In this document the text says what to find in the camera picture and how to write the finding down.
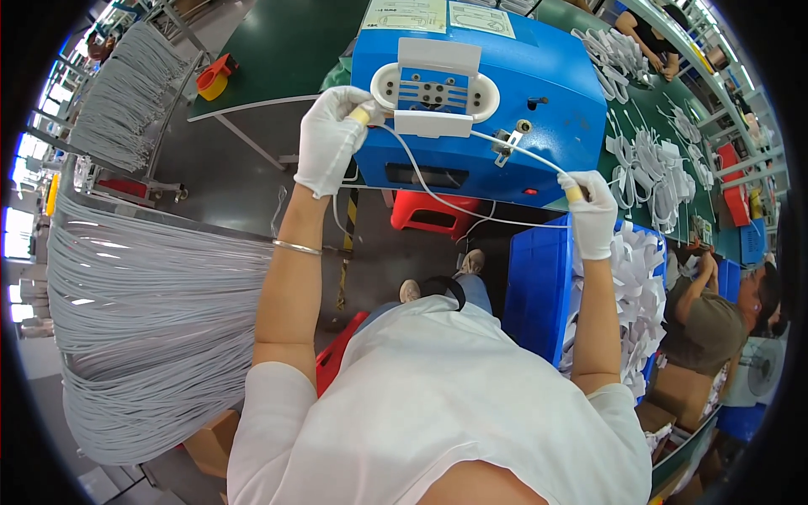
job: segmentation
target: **hand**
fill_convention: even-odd
[[[575,185],[589,192],[588,199],[570,202],[572,234],[581,259],[606,259],[612,255],[612,237],[617,221],[617,202],[603,175],[593,170],[559,174],[558,183],[566,190]]]
[[[371,115],[381,115],[373,96],[353,86],[337,86],[324,91],[301,121],[300,159],[295,182],[306,186],[320,199],[336,195],[345,177],[351,156],[368,136],[368,128],[347,117],[357,105]]]
[[[653,53],[648,54],[646,56],[648,56],[648,63],[650,63],[650,65],[654,67],[654,69],[657,72],[662,72],[663,68],[665,68],[665,65],[663,65],[662,60],[660,60],[659,57]]]
[[[718,278],[718,263],[715,262],[715,258],[709,253],[708,250],[701,255],[701,261],[699,261],[699,273],[704,276],[709,276],[711,279]]]

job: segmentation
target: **woman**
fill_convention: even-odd
[[[617,203],[597,172],[559,177],[591,198],[570,204],[586,276],[571,381],[500,330],[476,250],[452,286],[466,303],[420,297],[405,282],[406,303],[371,314],[317,398],[323,218],[367,136],[347,117],[359,104],[378,110],[366,91],[330,88],[301,122],[297,184],[255,320],[229,502],[647,502],[650,454],[620,378],[609,265]]]
[[[663,9],[685,31],[690,29],[687,16],[677,6],[666,5]],[[646,55],[651,66],[657,72],[660,72],[666,81],[672,81],[679,73],[679,53],[676,48],[643,18],[632,11],[624,11],[617,18],[614,27],[623,35],[630,36],[640,44],[642,54]]]

